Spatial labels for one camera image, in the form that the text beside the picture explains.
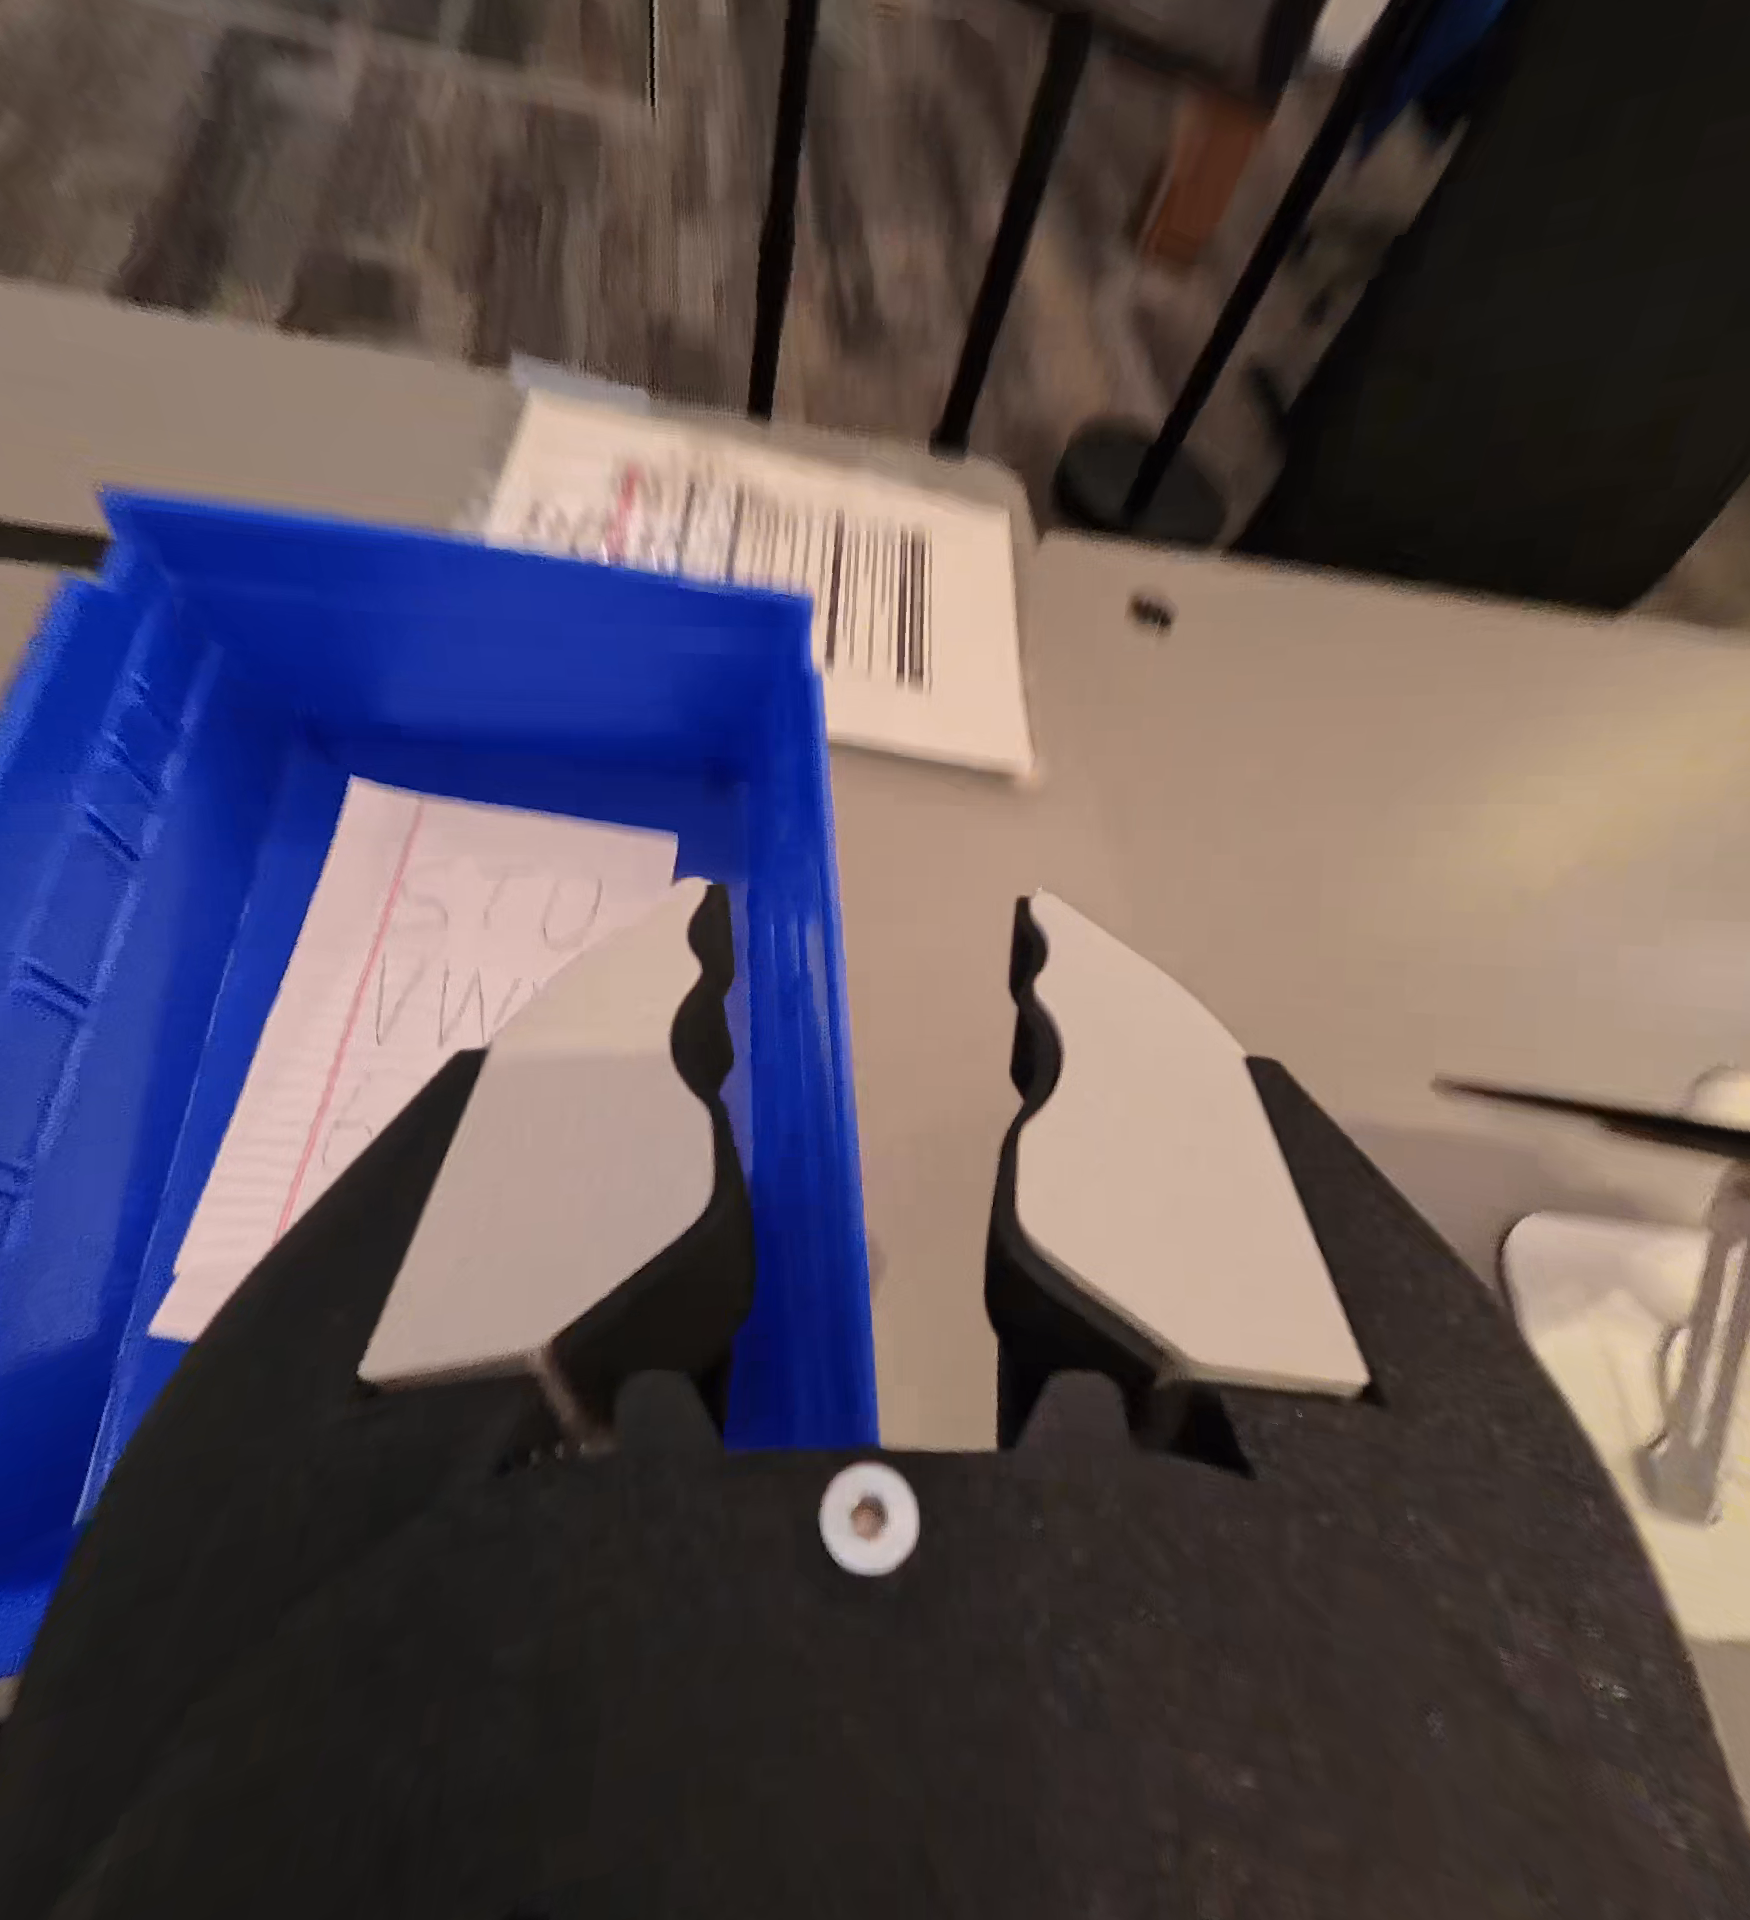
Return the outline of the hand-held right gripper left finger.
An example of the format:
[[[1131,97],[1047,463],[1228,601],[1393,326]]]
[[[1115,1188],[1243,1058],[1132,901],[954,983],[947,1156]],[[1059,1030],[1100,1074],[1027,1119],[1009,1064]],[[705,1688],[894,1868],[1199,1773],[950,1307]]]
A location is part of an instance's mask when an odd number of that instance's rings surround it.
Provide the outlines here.
[[[676,881],[359,1153],[399,1241],[366,1394],[529,1378],[573,1446],[647,1372],[723,1397],[757,1285],[734,976],[729,888]]]

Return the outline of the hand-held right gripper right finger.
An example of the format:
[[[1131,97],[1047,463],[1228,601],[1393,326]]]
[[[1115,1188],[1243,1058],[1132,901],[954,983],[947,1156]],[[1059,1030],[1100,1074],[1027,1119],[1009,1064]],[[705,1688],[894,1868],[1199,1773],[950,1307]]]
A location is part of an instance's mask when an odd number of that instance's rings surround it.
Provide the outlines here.
[[[1247,1047],[1056,891],[1015,904],[1009,1122],[982,1248],[998,1430],[1063,1372],[1132,1433],[1227,1391],[1353,1404],[1370,1367]]]

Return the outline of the blue plastic bin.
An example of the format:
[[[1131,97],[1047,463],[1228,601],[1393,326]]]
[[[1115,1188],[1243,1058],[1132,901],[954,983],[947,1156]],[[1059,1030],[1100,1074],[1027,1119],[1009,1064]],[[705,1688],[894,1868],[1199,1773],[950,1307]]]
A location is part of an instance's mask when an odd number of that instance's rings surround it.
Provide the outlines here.
[[[0,703],[0,1678],[184,1341],[150,1337],[352,779],[669,829],[729,885],[758,1245],[729,1439],[879,1439],[807,608],[116,492]]]

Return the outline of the written lined paper sheet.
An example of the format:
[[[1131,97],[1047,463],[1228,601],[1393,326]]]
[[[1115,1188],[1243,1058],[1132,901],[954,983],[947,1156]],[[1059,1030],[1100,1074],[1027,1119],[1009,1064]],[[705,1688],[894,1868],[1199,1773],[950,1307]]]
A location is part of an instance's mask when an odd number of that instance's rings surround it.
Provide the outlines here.
[[[669,829],[352,779],[150,1337],[201,1337],[454,1052],[673,878]]]

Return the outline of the instruction board on white stand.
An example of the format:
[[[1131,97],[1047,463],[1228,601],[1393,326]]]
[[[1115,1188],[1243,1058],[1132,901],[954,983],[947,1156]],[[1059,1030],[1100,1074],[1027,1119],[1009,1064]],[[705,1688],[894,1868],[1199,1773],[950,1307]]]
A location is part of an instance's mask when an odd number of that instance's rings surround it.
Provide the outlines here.
[[[1717,1161],[1699,1229],[1530,1212],[1500,1292],[1574,1411],[1682,1633],[1750,1644],[1750,1068],[1711,1068],[1673,1110],[1456,1079],[1439,1089]]]

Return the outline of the white printed paper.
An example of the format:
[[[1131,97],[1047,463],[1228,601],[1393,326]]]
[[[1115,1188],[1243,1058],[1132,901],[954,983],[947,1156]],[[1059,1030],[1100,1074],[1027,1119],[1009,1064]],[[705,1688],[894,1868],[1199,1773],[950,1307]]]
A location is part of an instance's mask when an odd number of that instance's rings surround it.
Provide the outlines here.
[[[485,534],[798,598],[833,742],[1009,779],[1034,771],[1009,504],[726,425],[529,390]]]

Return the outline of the black round-base stand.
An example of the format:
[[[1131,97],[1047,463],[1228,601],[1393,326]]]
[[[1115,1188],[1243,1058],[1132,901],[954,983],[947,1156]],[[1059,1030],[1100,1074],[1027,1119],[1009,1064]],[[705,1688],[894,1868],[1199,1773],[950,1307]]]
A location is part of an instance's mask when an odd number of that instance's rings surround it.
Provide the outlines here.
[[[1210,546],[1224,534],[1227,499],[1219,480],[1190,456],[1190,432],[1219,394],[1278,269],[1308,227],[1342,150],[1366,114],[1387,97],[1432,10],[1437,2],[1387,2],[1381,7],[1346,64],[1318,134],[1228,285],[1163,425],[1145,432],[1119,420],[1095,420],[1067,442],[1053,472],[1053,500],[1070,526],[1186,550]]]

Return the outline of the large black panel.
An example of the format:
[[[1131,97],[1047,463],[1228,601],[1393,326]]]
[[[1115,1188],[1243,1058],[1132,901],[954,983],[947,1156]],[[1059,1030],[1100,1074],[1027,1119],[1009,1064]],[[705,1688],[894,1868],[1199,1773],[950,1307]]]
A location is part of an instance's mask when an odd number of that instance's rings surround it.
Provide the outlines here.
[[[1510,2],[1243,558],[1592,611],[1750,478],[1750,2]]]

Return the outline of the blue hanging cloth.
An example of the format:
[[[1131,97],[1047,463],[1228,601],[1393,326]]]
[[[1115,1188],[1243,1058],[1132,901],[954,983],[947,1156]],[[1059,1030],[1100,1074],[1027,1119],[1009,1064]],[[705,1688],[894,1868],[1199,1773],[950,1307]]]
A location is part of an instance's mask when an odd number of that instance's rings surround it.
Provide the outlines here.
[[[1412,115],[1425,135],[1444,142],[1466,118],[1482,81],[1482,49],[1510,2],[1429,2],[1418,34],[1393,53],[1373,81],[1353,150],[1370,152],[1387,131]]]

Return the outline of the wooden post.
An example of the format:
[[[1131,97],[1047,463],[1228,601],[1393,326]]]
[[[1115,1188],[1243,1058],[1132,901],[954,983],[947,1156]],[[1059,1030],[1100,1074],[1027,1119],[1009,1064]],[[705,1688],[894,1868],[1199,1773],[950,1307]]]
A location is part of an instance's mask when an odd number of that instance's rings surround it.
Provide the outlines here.
[[[1175,109],[1172,150],[1141,228],[1141,258],[1190,267],[1214,240],[1274,107],[1190,91]]]

